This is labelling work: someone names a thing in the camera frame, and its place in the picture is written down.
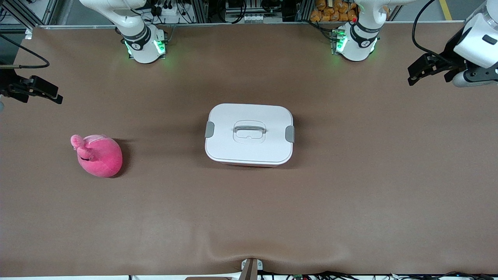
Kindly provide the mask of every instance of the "pile of brown objects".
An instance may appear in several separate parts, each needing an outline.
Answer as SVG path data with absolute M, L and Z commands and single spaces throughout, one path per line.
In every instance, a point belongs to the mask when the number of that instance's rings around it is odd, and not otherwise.
M 315 0 L 316 10 L 311 12 L 310 20 L 317 21 L 356 21 L 358 18 L 358 6 L 342 0 Z

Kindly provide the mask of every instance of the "pink stuffed animal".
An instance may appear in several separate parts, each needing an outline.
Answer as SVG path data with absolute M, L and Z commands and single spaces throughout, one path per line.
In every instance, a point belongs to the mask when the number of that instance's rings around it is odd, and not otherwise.
M 85 138 L 73 135 L 71 144 L 78 154 L 81 167 L 91 175 L 112 177 L 123 165 L 120 146 L 105 135 L 90 135 Z

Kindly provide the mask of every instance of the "yellow tape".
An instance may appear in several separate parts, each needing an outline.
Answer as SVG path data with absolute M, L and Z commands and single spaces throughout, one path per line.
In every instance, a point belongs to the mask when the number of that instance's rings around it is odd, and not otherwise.
M 441 4 L 441 9 L 443 10 L 444 18 L 446 20 L 453 20 L 451 18 L 450 9 L 448 9 L 448 4 L 446 0 L 439 0 L 439 4 Z

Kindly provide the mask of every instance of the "brown tabletop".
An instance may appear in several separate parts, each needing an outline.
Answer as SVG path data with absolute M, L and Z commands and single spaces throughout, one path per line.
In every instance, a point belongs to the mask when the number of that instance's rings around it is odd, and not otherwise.
M 460 23 L 421 24 L 442 50 Z M 178 28 L 167 57 L 128 60 L 107 30 L 35 30 L 23 44 L 62 105 L 2 99 L 1 276 L 234 272 L 496 273 L 498 94 L 443 75 L 388 24 L 368 60 L 332 56 L 307 25 Z M 17 63 L 38 63 L 20 51 Z M 204 152 L 219 103 L 281 105 L 290 161 L 227 166 Z M 122 145 L 118 178 L 87 174 L 69 138 Z

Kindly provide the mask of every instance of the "white lid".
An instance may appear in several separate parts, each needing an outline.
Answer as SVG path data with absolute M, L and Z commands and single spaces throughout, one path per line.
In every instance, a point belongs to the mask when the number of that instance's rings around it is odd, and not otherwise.
M 219 104 L 206 127 L 206 153 L 216 161 L 278 165 L 294 142 L 292 114 L 284 107 Z

